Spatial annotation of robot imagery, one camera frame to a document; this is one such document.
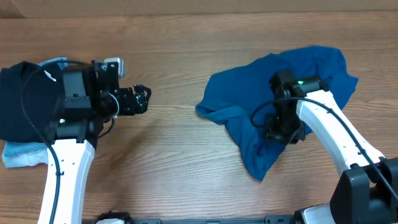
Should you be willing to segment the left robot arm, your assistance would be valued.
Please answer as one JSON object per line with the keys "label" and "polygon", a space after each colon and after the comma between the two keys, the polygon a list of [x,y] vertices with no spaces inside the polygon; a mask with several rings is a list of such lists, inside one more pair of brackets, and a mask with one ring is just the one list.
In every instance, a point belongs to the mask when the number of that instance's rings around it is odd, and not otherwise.
{"label": "left robot arm", "polygon": [[49,148],[48,169],[39,223],[81,223],[86,181],[104,124],[119,116],[147,111],[150,88],[121,88],[124,61],[107,58],[70,63],[60,78],[63,91],[44,132]]}

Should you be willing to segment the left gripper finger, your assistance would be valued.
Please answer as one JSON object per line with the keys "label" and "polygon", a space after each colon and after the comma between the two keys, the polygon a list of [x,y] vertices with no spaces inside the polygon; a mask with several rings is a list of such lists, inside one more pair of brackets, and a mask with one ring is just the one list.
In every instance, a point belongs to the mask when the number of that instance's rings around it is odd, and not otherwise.
{"label": "left gripper finger", "polygon": [[146,101],[149,101],[152,91],[150,88],[148,88],[144,85],[137,84],[137,85],[134,85],[134,94],[136,96],[143,97]]}
{"label": "left gripper finger", "polygon": [[148,96],[144,95],[136,95],[134,97],[134,113],[135,114],[143,114],[147,111],[149,104]]}

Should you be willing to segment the blue polo shirt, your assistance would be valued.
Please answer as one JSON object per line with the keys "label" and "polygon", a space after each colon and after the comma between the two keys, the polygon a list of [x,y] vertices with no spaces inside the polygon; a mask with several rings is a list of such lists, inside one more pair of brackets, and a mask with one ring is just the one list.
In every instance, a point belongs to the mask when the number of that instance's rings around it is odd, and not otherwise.
{"label": "blue polo shirt", "polygon": [[285,145],[266,140],[263,130],[251,124],[250,116],[260,104],[274,99],[269,80],[282,70],[292,71],[296,78],[318,75],[327,83],[340,108],[346,106],[358,84],[358,78],[348,73],[341,50],[309,46],[269,54],[248,65],[212,75],[202,101],[195,108],[198,115],[225,126],[240,149],[246,170],[259,181]]}

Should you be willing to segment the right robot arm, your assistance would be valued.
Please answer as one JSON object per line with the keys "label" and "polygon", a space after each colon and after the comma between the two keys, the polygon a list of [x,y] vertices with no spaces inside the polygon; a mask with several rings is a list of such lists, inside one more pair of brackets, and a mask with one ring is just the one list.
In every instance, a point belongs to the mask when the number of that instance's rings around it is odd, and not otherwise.
{"label": "right robot arm", "polygon": [[297,210],[290,223],[397,223],[397,159],[388,159],[351,124],[318,76],[291,71],[270,80],[276,114],[265,137],[282,144],[305,139],[308,126],[332,158],[340,179],[328,203]]}

